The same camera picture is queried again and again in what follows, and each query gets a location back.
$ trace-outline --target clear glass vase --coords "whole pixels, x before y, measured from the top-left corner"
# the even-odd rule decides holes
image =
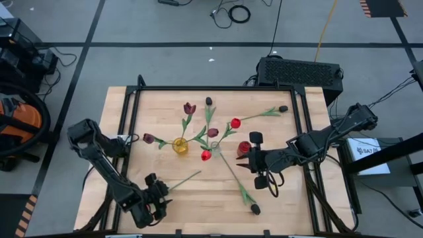
[[[188,143],[185,138],[176,138],[173,141],[172,148],[178,155],[185,155],[188,153]]]

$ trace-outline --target black flower bud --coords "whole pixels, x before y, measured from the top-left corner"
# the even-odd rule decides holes
[[[279,111],[280,112],[286,112],[288,110],[288,106],[280,106]]]
[[[255,214],[255,215],[260,215],[260,207],[257,204],[253,204],[251,205],[251,211]]]
[[[213,101],[210,97],[206,97],[206,105],[211,106],[213,104]]]

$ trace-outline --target wooden tabletop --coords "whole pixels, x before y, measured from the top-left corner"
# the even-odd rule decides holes
[[[100,128],[107,136],[116,135],[124,100],[125,87],[110,87],[104,103]],[[306,88],[307,102],[314,130],[329,125],[327,108],[321,88]],[[210,127],[225,131],[225,123],[232,118],[244,118],[263,112],[273,106],[287,105],[289,110],[281,117],[258,117],[242,121],[237,133],[221,142],[222,154],[239,177],[244,187],[257,201],[261,209],[259,216],[253,215],[250,206],[243,204],[237,183],[220,157],[203,162],[202,149],[195,141],[189,143],[189,152],[178,156],[170,145],[158,149],[156,143],[143,141],[132,145],[128,178],[145,188],[144,177],[156,173],[169,187],[190,176],[202,172],[173,190],[167,198],[167,217],[155,226],[138,229],[130,213],[120,219],[119,233],[175,233],[184,234],[233,234],[260,235],[269,229],[273,235],[312,235],[313,228],[305,191],[303,169],[290,167],[283,171],[285,185],[280,195],[274,198],[267,189],[254,189],[255,175],[249,170],[235,166],[236,149],[240,141],[249,140],[249,132],[263,133],[263,149],[286,146],[286,141],[297,135],[289,92],[281,91],[142,91],[138,107],[135,133],[150,133],[158,138],[173,140],[181,136],[181,120],[186,115],[182,105],[186,102],[197,105],[197,110],[188,126],[185,138],[194,137],[206,124],[205,98],[213,99],[217,109]],[[301,101],[298,97],[302,128],[305,123]],[[129,126],[127,117],[126,133]],[[218,140],[220,135],[211,141]],[[335,149],[328,154],[338,158]],[[327,200],[348,227],[354,226],[346,187],[339,166],[327,159],[321,165]],[[104,200],[106,183],[94,170],[88,177],[75,222],[75,229],[83,227]],[[108,227],[111,227],[114,205],[110,209]],[[318,206],[319,224],[324,231],[321,209]]]

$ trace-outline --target concrete floor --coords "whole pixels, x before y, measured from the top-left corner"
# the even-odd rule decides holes
[[[279,1],[266,7],[259,0],[244,0],[251,10],[251,20],[218,29],[210,11],[218,0],[194,0],[184,7],[160,5],[156,1],[106,0],[93,42],[271,42]],[[78,56],[84,52],[91,23],[101,0],[16,0],[9,8],[44,42],[80,42],[80,47],[61,47]],[[398,19],[410,43],[423,43],[423,2],[402,0],[409,17]],[[318,42],[332,1],[285,0],[282,4],[277,42]],[[227,24],[219,15],[219,24]],[[401,43],[390,19],[369,19],[358,0],[339,0],[324,42]],[[148,85],[242,85],[254,74],[255,65],[269,47],[91,47],[79,64],[60,67],[61,82],[47,97],[52,129],[59,118],[63,101],[71,85],[75,92],[63,122],[63,129],[84,119],[100,120],[109,86],[134,85],[142,74]],[[277,54],[292,60],[312,61],[315,48],[274,48]],[[417,60],[423,49],[412,49]],[[60,56],[70,61],[67,56]],[[339,63],[344,69],[344,92],[338,111],[344,112],[355,102],[368,104],[409,77],[412,69],[402,48],[323,48],[319,61]],[[374,113],[379,125],[374,137],[415,136],[423,131],[423,94],[417,84],[405,88],[378,104]],[[35,153],[43,156],[45,147]],[[421,154],[411,158],[421,162]],[[25,161],[11,173],[0,173],[0,193],[30,194],[41,163]],[[88,163],[69,149],[65,133],[54,151],[27,236],[66,233],[73,229],[81,199],[82,180]],[[379,188],[403,210],[418,207],[411,188]],[[419,237],[421,230],[403,218],[379,194],[358,187],[363,209],[358,231],[368,235]],[[423,218],[416,221],[423,223]]]

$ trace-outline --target yellow vase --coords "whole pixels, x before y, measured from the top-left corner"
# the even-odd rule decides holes
[[[188,153],[188,143],[185,138],[176,138],[173,141],[172,148],[178,155],[185,155]]]

